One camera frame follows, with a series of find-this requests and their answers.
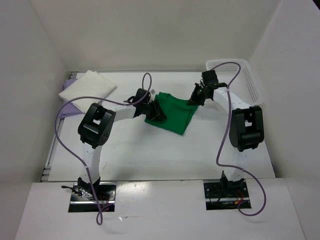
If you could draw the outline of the cream white t-shirt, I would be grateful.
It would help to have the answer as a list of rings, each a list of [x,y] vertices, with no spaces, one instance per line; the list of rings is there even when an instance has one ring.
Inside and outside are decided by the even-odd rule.
[[[66,102],[79,97],[105,98],[116,88],[115,83],[100,73],[88,70],[58,96]]]

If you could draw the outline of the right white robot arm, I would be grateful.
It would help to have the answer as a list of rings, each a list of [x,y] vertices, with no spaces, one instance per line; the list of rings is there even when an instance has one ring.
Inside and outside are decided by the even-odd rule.
[[[234,192],[243,186],[246,170],[242,160],[248,150],[254,150],[264,141],[263,111],[261,107],[249,105],[236,96],[226,83],[212,86],[196,83],[187,104],[203,106],[207,99],[218,103],[228,113],[226,130],[216,155],[216,164],[223,168],[220,185],[223,192]],[[220,156],[226,140],[238,150],[232,163],[220,163]]]

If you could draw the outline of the purple t-shirt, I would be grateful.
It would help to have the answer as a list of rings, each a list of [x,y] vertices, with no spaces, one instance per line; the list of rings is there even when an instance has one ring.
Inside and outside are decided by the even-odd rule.
[[[69,86],[71,86],[77,79],[72,78],[68,79],[63,83],[63,90],[66,90]],[[60,113],[60,119],[64,119],[67,117],[72,117],[76,115],[81,115],[83,112],[79,110],[76,106],[74,106],[72,103],[67,104]]]

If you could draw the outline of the green t-shirt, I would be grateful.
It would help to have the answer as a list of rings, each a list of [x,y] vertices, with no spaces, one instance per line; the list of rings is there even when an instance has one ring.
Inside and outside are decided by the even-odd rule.
[[[144,122],[183,136],[198,106],[187,105],[188,100],[176,98],[165,92],[157,94],[155,99],[158,101],[166,119],[163,121],[151,121],[146,117]]]

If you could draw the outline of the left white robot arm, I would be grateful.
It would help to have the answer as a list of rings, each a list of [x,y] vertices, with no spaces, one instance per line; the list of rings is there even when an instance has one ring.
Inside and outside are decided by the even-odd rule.
[[[110,109],[98,103],[93,103],[79,127],[78,134],[82,143],[82,160],[84,169],[77,180],[77,186],[89,194],[98,191],[100,186],[100,158],[102,146],[111,135],[115,122],[133,119],[145,115],[152,122],[163,122],[167,119],[158,100],[147,100],[136,105],[112,105]]]

